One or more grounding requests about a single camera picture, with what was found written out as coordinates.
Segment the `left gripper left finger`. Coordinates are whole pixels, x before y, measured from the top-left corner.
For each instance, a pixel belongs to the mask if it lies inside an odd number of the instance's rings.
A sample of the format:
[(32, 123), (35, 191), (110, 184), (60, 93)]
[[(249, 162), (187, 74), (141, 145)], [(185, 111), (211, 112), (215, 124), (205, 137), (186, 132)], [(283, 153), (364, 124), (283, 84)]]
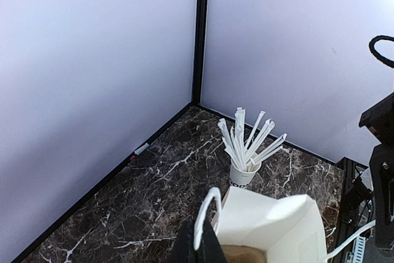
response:
[(179, 229), (177, 238), (172, 248), (172, 262), (195, 263), (196, 252), (193, 247), (194, 224), (192, 221), (185, 221)]

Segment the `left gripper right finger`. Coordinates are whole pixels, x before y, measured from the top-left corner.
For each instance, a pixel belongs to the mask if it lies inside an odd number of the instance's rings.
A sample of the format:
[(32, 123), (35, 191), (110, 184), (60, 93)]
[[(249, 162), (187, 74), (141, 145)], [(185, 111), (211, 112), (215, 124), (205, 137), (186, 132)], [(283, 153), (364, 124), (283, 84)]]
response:
[(227, 263), (222, 247), (208, 221), (204, 221), (200, 246), (195, 253), (197, 263)]

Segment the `brown pulp cup carrier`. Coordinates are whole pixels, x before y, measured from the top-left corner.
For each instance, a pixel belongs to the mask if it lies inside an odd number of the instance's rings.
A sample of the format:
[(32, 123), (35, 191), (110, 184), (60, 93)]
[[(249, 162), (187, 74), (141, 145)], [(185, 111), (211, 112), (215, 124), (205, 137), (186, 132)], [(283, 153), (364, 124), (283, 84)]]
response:
[(222, 245), (222, 251), (229, 263), (267, 263), (265, 252), (256, 248)]

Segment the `brown paper bag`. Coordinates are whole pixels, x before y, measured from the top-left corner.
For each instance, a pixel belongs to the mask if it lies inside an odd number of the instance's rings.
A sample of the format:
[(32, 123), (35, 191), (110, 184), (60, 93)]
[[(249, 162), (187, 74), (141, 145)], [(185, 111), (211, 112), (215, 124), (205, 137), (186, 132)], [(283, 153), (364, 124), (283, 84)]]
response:
[(320, 211), (308, 195), (277, 200), (231, 186), (221, 196), (220, 190), (212, 187), (195, 221), (194, 250), (203, 245), (203, 224), (211, 201), (215, 201), (217, 212), (210, 225), (219, 244), (259, 249), (265, 252), (268, 262), (327, 262), (376, 224), (367, 223), (328, 253)]

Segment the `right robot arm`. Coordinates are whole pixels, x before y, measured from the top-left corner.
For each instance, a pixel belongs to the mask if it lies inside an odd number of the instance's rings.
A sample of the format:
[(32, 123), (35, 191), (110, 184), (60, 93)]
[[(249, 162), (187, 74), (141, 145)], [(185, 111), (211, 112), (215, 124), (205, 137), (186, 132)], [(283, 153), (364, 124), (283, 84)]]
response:
[(379, 144), (363, 172), (342, 160), (345, 183), (336, 235), (339, 245), (330, 262), (362, 262), (371, 235), (380, 253), (393, 257), (393, 95), (364, 111), (359, 126), (366, 127)]

